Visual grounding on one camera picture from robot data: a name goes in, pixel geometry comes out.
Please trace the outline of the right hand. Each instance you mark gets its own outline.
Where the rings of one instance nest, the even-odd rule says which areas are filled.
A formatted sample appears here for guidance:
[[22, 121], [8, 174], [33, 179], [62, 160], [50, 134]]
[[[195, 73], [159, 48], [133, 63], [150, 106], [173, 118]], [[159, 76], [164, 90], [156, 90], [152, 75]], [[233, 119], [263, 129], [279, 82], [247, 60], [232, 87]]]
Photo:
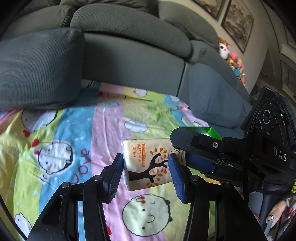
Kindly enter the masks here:
[[276, 204], [266, 218], [267, 223], [272, 223], [267, 240], [279, 239], [290, 224], [290, 204], [288, 200], [281, 200]]

